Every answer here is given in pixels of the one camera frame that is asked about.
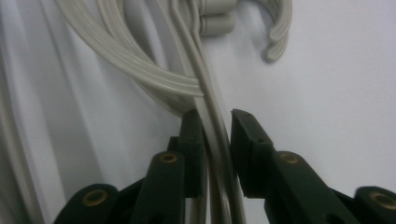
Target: bundle of cables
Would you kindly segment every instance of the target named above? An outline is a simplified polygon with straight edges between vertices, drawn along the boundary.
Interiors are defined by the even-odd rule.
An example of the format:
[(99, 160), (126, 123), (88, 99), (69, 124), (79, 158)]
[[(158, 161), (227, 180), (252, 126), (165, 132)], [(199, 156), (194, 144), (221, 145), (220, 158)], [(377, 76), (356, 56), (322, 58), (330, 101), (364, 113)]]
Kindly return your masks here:
[[(131, 76), (158, 104), (177, 116), (197, 109), (208, 142), (212, 223), (245, 223), (229, 140), (216, 102), (201, 46), (201, 35), (223, 35), (233, 29), (235, 0), (153, 0), (157, 29), (170, 37), (181, 68), (160, 68), (143, 51), (128, 29), (125, 0), (98, 0), (106, 27), (98, 23), (83, 0), (57, 0), (70, 25), (99, 55)], [(291, 21), (290, 0), (257, 0), (271, 15), (271, 46), (264, 58), (271, 63), (285, 51)], [(192, 202), (191, 223), (205, 223), (205, 200)]]

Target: brass screw insert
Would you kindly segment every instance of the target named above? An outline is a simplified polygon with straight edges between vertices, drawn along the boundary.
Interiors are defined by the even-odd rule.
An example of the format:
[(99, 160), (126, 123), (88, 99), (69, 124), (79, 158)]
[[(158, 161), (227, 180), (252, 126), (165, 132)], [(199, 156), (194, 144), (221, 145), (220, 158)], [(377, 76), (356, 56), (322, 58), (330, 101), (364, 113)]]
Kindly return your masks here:
[(165, 154), (160, 157), (160, 160), (165, 163), (173, 163), (177, 161), (177, 156), (174, 154)]
[(290, 153), (283, 153), (282, 155), (280, 155), (280, 159), (282, 159), (282, 161), (285, 161), (289, 164), (295, 164), (298, 162), (297, 157), (295, 157), (293, 154)]
[(87, 193), (82, 199), (82, 203), (86, 206), (96, 206), (107, 199), (107, 192), (102, 189), (96, 189)]
[(390, 210), (396, 210), (396, 200), (394, 198), (390, 198), (388, 195), (380, 193), (378, 191), (373, 191), (370, 194), (370, 198), (379, 205), (384, 208), (388, 208)]

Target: black plastic part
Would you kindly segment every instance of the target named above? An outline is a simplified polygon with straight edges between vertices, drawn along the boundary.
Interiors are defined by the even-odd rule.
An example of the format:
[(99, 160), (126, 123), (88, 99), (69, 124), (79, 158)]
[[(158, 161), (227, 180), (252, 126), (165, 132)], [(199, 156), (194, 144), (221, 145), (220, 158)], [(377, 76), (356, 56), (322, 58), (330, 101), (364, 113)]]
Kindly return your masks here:
[(293, 220), (290, 217), (288, 209), (280, 199), (280, 195), (275, 188), (270, 189), (270, 193), (264, 202), (265, 213), (271, 224), (291, 224)]
[(111, 185), (94, 184), (77, 192), (55, 220), (55, 224), (105, 224), (118, 199)]
[(186, 198), (202, 196), (205, 188), (205, 139), (202, 122), (196, 110), (183, 115), (179, 137), (171, 138), (168, 150), (183, 154), (186, 160)]
[(301, 156), (275, 153), (271, 176), (293, 223), (359, 223)]
[(275, 153), (273, 142), (253, 115), (234, 109), (231, 132), (233, 163), (242, 191), (249, 198), (268, 193), (268, 164)]
[(144, 178), (140, 179), (119, 192), (117, 202), (114, 204), (106, 224), (127, 224), (129, 222), (144, 180)]
[(379, 187), (362, 187), (354, 201), (361, 210), (362, 223), (395, 224), (396, 194)]
[(184, 156), (162, 152), (151, 161), (130, 224), (184, 222)]

